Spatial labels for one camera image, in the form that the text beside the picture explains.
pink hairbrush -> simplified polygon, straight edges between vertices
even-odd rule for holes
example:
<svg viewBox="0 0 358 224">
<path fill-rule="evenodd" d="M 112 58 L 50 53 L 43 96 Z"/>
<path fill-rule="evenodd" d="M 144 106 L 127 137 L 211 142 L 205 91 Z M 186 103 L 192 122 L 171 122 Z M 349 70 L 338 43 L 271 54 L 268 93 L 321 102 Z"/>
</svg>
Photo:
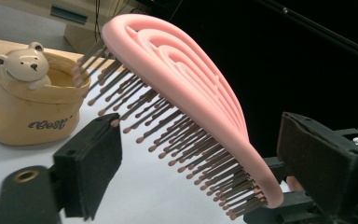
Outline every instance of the pink hairbrush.
<svg viewBox="0 0 358 224">
<path fill-rule="evenodd" d="M 165 146 L 159 157 L 175 157 L 170 166 L 184 163 L 178 172 L 188 170 L 188 179 L 197 175 L 195 184 L 202 183 L 201 190 L 214 194 L 213 200 L 220 202 L 231 219 L 260 206 L 274 208 L 282 203 L 279 183 L 249 142 L 234 92 L 190 36 L 151 16 L 116 16 L 103 27 L 102 40 L 73 69 L 76 86 L 83 82 L 82 73 L 107 52 L 116 59 L 90 87 L 102 86 L 89 105 L 107 94 L 108 105 L 100 116 L 126 104 L 127 111 L 112 125 L 133 114 L 138 121 L 123 129 L 124 133 L 158 120 L 137 143 L 168 126 L 149 151 Z M 100 64 L 89 73 L 99 68 Z"/>
</svg>

white surface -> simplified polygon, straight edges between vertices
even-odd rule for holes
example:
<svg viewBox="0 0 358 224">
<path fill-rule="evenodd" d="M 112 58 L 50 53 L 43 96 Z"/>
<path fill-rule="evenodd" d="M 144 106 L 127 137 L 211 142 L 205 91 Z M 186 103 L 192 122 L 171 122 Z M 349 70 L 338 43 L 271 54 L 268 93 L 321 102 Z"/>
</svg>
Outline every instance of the white surface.
<svg viewBox="0 0 358 224">
<path fill-rule="evenodd" d="M 85 101 L 80 109 L 80 122 L 72 136 L 97 117 L 104 103 L 99 104 L 88 106 Z M 121 124 L 121 128 L 131 123 L 129 119 Z M 150 144 L 136 144 L 135 139 L 144 131 L 145 128 L 140 127 L 121 135 L 122 164 L 91 223 L 244 223 L 242 217 L 230 220 L 226 211 L 213 201 L 213 196 L 207 196 L 206 191 L 193 184 L 195 179 L 186 179 L 188 172 L 177 173 L 179 164 L 170 167 L 171 156 L 161 160 L 159 151 L 148 152 Z M 50 167 L 52 154 L 69 139 L 30 147 L 0 144 L 0 184 L 7 175 L 20 168 Z M 64 224 L 84 223 L 82 218 L 66 218 L 63 212 L 61 218 Z"/>
</svg>

fabric pot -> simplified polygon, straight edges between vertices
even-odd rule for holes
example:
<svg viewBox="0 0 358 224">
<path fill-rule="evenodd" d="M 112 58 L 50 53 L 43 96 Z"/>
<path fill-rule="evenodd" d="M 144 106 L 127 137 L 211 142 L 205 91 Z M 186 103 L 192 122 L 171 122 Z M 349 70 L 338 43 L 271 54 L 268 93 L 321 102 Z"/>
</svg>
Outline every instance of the fabric pot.
<svg viewBox="0 0 358 224">
<path fill-rule="evenodd" d="M 76 62 L 44 52 L 51 86 L 29 90 L 28 83 L 9 80 L 0 68 L 0 142 L 12 146 L 48 143 L 69 136 L 76 128 L 90 79 L 74 87 Z"/>
</svg>

cable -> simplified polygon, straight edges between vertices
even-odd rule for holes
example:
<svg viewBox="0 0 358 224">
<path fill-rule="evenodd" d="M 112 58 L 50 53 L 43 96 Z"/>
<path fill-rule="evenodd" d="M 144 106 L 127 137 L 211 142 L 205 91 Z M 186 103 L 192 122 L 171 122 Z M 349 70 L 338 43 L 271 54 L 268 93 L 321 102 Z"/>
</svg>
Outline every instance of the cable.
<svg viewBox="0 0 358 224">
<path fill-rule="evenodd" d="M 300 14 L 294 12 L 293 10 L 284 7 L 272 0 L 255 0 L 256 2 L 264 5 L 265 7 L 269 7 L 274 11 L 282 14 L 283 16 L 287 17 L 288 19 L 304 26 L 305 28 L 311 30 L 317 35 L 324 37 L 327 40 L 330 40 L 334 44 L 341 46 L 342 48 L 348 50 L 349 52 L 358 56 L 358 44 L 355 42 L 350 41 L 349 39 L 345 38 L 342 35 L 336 34 L 333 31 L 323 27 L 322 25 L 301 16 Z"/>
<path fill-rule="evenodd" d="M 95 41 L 98 41 L 98 38 L 101 38 L 100 25 L 98 24 L 98 17 L 100 15 L 100 5 L 101 5 L 101 0 L 95 0 L 95 24 L 94 24 Z"/>
</svg>

teddy bear figurine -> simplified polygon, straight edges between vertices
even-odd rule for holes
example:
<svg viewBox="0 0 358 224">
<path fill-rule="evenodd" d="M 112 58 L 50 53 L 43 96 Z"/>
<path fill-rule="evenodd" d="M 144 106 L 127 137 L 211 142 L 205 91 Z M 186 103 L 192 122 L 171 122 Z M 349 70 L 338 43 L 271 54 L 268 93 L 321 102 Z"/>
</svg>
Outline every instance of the teddy bear figurine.
<svg viewBox="0 0 358 224">
<path fill-rule="evenodd" d="M 40 43 L 32 42 L 28 49 L 16 49 L 8 54 L 0 54 L 0 68 L 6 70 L 8 79 L 28 82 L 30 90 L 51 85 L 48 60 L 43 51 Z"/>
</svg>

